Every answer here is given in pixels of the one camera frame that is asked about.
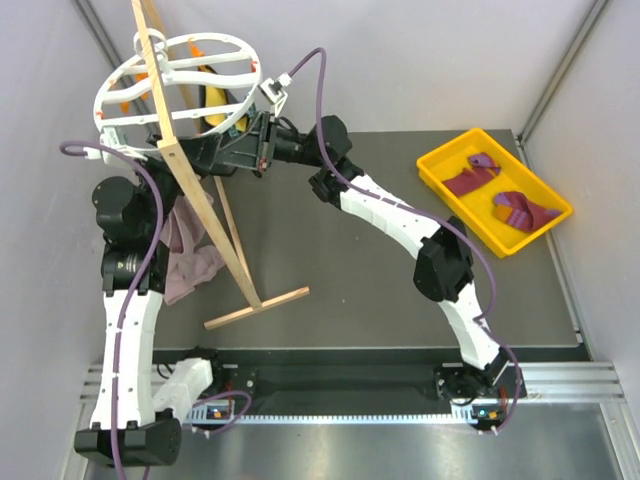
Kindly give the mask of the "white round clip hanger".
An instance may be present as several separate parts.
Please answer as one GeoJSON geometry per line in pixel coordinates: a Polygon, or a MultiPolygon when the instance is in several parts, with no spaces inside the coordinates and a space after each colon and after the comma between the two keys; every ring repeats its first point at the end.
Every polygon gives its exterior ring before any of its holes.
{"type": "MultiPolygon", "coordinates": [[[[214,108],[186,107],[174,110],[175,121],[200,120],[212,114],[227,118],[205,133],[222,134],[248,114],[262,82],[256,51],[245,41],[222,33],[192,33],[167,38],[157,29],[148,30],[159,77],[164,87],[212,86],[233,93],[238,103],[214,108]]],[[[143,53],[141,35],[133,37],[134,55],[108,76],[96,93],[93,120],[98,131],[105,127],[146,126],[160,123],[157,113],[108,115],[109,106],[131,103],[153,93],[143,53]]]]}

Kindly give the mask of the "pink sock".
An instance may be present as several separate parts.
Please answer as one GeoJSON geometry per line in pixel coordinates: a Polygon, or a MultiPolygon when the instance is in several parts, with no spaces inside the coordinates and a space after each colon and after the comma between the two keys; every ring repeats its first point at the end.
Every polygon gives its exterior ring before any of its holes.
{"type": "Polygon", "coordinates": [[[206,231],[190,202],[175,200],[160,240],[169,250],[164,302],[172,305],[214,278],[225,261],[214,245],[201,245],[206,231]]]}

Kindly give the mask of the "maroon orange striped sock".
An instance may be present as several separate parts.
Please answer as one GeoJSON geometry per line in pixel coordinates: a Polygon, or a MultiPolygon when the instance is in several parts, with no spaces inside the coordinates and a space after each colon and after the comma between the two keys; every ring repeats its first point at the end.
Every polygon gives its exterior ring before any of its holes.
{"type": "Polygon", "coordinates": [[[506,191],[493,198],[493,215],[512,228],[532,233],[559,217],[562,212],[546,208],[518,191],[506,191]]]}

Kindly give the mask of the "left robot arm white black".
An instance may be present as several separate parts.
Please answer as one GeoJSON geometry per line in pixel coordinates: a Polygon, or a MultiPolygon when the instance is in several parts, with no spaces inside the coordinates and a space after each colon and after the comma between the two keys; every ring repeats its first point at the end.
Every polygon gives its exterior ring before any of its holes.
{"type": "Polygon", "coordinates": [[[65,141],[60,149],[73,156],[112,155],[137,177],[109,177],[92,193],[105,242],[106,336],[98,399],[88,427],[74,435],[74,450],[117,470],[170,466],[199,395],[216,396],[227,382],[210,356],[190,355],[160,390],[152,389],[155,326],[169,266],[161,231],[181,189],[169,169],[149,156],[88,141],[65,141]]]}

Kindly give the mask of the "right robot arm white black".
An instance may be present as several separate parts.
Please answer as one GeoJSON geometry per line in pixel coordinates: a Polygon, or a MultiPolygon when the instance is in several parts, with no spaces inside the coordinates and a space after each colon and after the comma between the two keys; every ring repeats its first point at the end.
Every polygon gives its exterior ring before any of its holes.
{"type": "Polygon", "coordinates": [[[309,183],[320,201],[377,228],[414,259],[413,283],[444,312],[469,388],[487,396],[502,385],[509,355],[481,310],[471,243],[459,218],[441,221],[422,214],[377,185],[349,160],[352,142],[336,116],[323,117],[302,134],[290,122],[262,112],[241,134],[217,141],[215,160],[231,169],[262,172],[273,161],[316,168],[309,183]]]}

